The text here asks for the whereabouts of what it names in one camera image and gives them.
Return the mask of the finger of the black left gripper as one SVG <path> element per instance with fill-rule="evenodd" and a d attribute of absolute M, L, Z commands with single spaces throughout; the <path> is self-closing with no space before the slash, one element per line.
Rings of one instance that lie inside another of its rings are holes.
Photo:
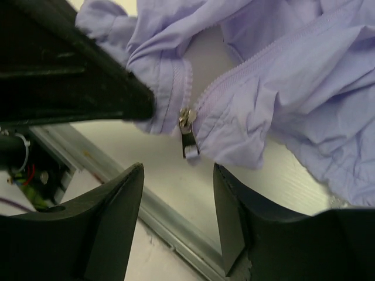
<path fill-rule="evenodd" d="M 1 125 L 144 121 L 152 91 L 75 26 L 67 1 L 1 2 Z"/>

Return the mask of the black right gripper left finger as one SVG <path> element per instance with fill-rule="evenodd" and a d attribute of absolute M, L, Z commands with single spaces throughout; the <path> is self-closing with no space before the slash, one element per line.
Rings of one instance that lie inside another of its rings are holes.
<path fill-rule="evenodd" d="M 46 211 L 1 217 L 1 279 L 123 280 L 143 186 L 136 163 Z"/>

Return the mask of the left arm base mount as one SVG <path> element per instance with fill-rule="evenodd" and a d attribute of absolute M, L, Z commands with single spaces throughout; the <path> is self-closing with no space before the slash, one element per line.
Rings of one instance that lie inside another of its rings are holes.
<path fill-rule="evenodd" d="M 27 130 L 1 129 L 1 214 L 60 204 L 77 169 Z"/>

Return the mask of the lilac zip jacket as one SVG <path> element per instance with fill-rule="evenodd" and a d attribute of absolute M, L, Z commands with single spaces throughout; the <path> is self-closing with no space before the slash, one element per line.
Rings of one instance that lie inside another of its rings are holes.
<path fill-rule="evenodd" d="M 154 93 L 140 130 L 259 168 L 274 135 L 332 193 L 374 206 L 373 1 L 85 1 L 76 26 Z"/>

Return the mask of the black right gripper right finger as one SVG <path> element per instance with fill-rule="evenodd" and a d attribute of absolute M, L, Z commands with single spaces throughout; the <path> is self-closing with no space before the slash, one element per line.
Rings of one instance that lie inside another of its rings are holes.
<path fill-rule="evenodd" d="M 213 189 L 229 280 L 373 280 L 374 210 L 309 216 L 248 188 L 221 165 Z"/>

